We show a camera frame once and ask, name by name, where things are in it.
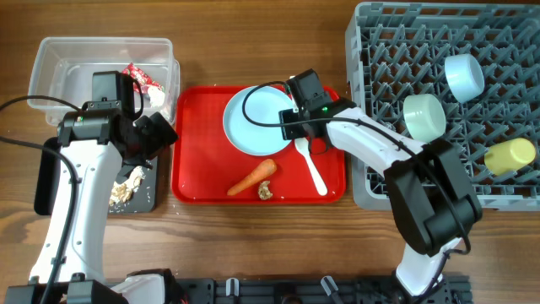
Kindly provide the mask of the white plastic spoon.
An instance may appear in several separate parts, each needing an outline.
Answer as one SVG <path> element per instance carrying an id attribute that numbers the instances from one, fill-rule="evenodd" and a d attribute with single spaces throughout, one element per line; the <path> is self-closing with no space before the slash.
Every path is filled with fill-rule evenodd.
<path id="1" fill-rule="evenodd" d="M 294 141 L 294 146 L 299 154 L 301 154 L 314 182 L 317 193 L 320 196 L 326 196 L 328 194 L 326 183 L 323 181 L 319 171 L 316 169 L 315 163 L 311 158 L 311 152 L 309 151 L 309 142 L 306 138 L 297 138 Z"/>

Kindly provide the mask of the orange carrot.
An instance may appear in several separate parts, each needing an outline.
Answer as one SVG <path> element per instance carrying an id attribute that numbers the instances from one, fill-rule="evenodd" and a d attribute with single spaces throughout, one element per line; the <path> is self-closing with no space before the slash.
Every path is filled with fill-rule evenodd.
<path id="1" fill-rule="evenodd" d="M 235 196 L 238 193 L 254 186 L 259 182 L 263 182 L 267 177 L 271 176 L 278 169 L 274 160 L 266 159 L 261 162 L 250 174 L 244 177 L 240 182 L 237 182 L 227 191 L 228 196 Z"/>

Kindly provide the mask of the white tissue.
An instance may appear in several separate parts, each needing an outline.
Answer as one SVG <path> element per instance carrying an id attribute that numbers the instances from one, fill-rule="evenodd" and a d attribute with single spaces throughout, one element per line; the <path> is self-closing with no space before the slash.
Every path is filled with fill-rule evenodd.
<path id="1" fill-rule="evenodd" d="M 147 95 L 152 107 L 161 107 L 165 103 L 165 92 L 160 86 L 150 85 L 147 88 Z"/>

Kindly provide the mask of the rice and food leftovers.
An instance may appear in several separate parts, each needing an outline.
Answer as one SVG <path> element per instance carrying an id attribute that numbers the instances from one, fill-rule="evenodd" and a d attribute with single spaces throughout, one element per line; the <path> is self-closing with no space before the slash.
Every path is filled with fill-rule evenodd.
<path id="1" fill-rule="evenodd" d="M 127 179 L 122 182 L 114 182 L 109 199 L 110 206 L 125 204 L 132 199 L 133 194 L 139 189 L 145 174 L 141 166 L 134 167 L 128 174 Z"/>

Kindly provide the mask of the red snack wrapper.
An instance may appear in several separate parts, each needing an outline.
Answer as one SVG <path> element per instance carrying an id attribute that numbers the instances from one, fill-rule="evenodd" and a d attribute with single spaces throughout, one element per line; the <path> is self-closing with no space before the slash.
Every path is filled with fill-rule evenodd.
<path id="1" fill-rule="evenodd" d="M 162 93 L 165 92 L 164 86 L 146 74 L 141 68 L 136 67 L 132 62 L 121 72 L 137 80 L 139 85 L 134 85 L 134 89 L 137 92 L 142 92 L 144 95 L 147 95 L 150 90 L 159 90 Z"/>

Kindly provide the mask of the brown food scrap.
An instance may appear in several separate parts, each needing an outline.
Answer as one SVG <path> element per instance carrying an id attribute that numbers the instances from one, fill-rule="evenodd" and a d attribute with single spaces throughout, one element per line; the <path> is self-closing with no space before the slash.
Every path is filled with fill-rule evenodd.
<path id="1" fill-rule="evenodd" d="M 266 201 L 273 197 L 273 193 L 269 189 L 270 181 L 263 181 L 260 183 L 257 193 L 261 200 Z"/>

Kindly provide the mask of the pale green bowl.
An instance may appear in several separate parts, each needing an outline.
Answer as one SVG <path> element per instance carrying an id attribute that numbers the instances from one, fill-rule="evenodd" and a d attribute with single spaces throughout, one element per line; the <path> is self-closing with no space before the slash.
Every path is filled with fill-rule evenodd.
<path id="1" fill-rule="evenodd" d="M 446 114 L 431 94 L 409 95 L 403 102 L 406 128 L 414 140 L 429 143 L 446 131 Z"/>

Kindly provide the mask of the light blue bowl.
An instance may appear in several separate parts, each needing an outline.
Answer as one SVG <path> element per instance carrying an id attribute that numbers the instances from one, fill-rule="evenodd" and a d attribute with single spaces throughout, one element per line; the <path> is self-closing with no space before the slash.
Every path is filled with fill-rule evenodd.
<path id="1" fill-rule="evenodd" d="M 447 57 L 444 70 L 449 89 L 459 103 L 466 103 L 483 93 L 483 71 L 478 60 L 471 54 Z"/>

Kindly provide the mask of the yellow plastic cup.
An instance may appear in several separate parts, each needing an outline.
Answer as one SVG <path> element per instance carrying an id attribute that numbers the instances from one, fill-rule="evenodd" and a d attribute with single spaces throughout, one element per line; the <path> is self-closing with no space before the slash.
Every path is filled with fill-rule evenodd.
<path id="1" fill-rule="evenodd" d="M 515 138 L 493 145 L 484 156 L 484 164 L 496 176 L 519 171 L 536 158 L 537 150 L 525 138 Z"/>

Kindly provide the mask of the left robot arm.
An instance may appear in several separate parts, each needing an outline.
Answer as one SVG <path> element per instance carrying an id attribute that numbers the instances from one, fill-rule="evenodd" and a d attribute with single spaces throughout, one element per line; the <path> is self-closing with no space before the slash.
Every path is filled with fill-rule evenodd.
<path id="1" fill-rule="evenodd" d="M 129 274 L 105 285 L 103 238 L 113 183 L 126 165 L 145 166 L 178 136 L 155 112 L 131 101 L 87 101 L 58 126 L 56 198 L 46 240 L 27 285 L 8 288 L 7 303 L 178 303 L 182 289 L 168 269 Z"/>

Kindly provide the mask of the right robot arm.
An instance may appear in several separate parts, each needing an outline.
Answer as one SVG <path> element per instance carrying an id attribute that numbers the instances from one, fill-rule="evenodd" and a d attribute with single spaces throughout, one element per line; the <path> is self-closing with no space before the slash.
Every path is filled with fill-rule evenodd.
<path id="1" fill-rule="evenodd" d="M 284 138 L 323 138 L 384 178 L 394 221 L 406 242 L 394 273 L 395 300 L 419 303 L 439 289 L 446 261 L 452 254 L 470 253 L 468 234 L 483 216 L 453 144 L 404 137 L 346 99 L 313 112 L 282 110 L 278 119 Z"/>

